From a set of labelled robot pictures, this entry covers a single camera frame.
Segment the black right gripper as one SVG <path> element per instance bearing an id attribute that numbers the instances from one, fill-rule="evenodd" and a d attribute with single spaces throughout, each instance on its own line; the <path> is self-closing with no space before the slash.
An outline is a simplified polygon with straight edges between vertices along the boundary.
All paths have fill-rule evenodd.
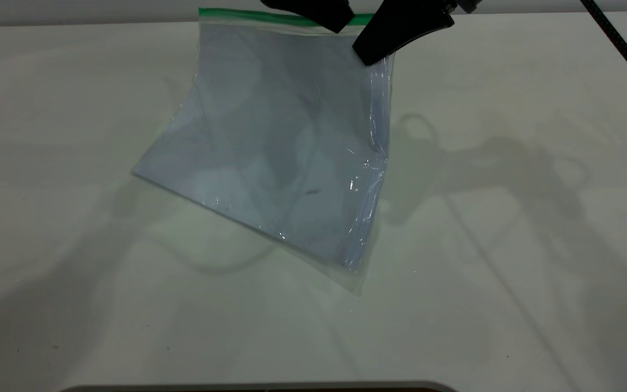
<path id="1" fill-rule="evenodd" d="M 477 10 L 480 0 L 383 1 L 352 47 L 364 65 L 374 65 L 407 44 L 454 25 L 451 13 Z M 309 19 L 340 33 L 355 17 L 349 1 L 262 1 L 268 8 Z"/>

